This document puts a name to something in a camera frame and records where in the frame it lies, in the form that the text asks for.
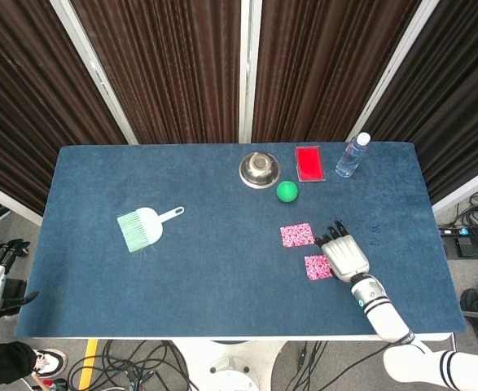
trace pink square pad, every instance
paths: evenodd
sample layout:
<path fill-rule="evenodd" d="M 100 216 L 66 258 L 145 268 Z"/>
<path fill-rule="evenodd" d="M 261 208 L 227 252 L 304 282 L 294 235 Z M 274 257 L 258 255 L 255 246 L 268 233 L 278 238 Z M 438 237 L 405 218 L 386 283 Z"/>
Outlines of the pink square pad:
<path fill-rule="evenodd" d="M 305 272 L 311 281 L 315 279 L 330 279 L 333 276 L 331 265 L 325 255 L 311 255 L 304 257 L 304 260 Z"/>
<path fill-rule="evenodd" d="M 282 245 L 284 247 L 306 246 L 314 244 L 314 236 L 309 223 L 296 226 L 281 226 Z"/>

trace red notebook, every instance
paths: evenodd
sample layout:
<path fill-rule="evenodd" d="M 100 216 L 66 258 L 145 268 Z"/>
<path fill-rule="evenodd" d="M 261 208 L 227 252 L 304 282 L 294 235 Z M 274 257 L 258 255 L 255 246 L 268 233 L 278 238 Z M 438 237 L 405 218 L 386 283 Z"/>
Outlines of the red notebook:
<path fill-rule="evenodd" d="M 326 180 L 323 172 L 320 149 L 316 147 L 296 147 L 296 170 L 301 182 L 321 182 Z"/>

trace green bristles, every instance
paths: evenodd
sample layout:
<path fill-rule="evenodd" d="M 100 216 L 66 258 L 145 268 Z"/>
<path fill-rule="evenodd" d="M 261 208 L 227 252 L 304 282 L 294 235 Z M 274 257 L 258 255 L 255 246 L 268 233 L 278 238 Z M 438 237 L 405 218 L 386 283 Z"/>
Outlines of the green bristles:
<path fill-rule="evenodd" d="M 131 253 L 135 253 L 149 245 L 147 234 L 137 212 L 119 216 L 117 222 L 121 227 L 126 245 Z"/>

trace green ball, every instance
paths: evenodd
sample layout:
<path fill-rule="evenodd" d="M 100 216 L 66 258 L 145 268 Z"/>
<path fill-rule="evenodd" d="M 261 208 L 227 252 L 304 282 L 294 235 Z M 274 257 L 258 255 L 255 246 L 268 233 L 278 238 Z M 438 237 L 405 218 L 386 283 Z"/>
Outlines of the green ball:
<path fill-rule="evenodd" d="M 292 202 L 298 196 L 298 187 L 291 181 L 284 181 L 277 186 L 277 197 L 282 202 Z"/>

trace person's leg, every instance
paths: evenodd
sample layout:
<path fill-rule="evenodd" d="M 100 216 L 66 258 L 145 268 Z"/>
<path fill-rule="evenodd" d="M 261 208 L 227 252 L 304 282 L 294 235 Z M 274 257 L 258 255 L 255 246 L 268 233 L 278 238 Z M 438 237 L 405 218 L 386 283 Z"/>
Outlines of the person's leg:
<path fill-rule="evenodd" d="M 57 349 L 33 350 L 21 342 L 0 344 L 0 384 L 36 372 L 42 379 L 62 373 L 67 366 L 67 356 Z"/>

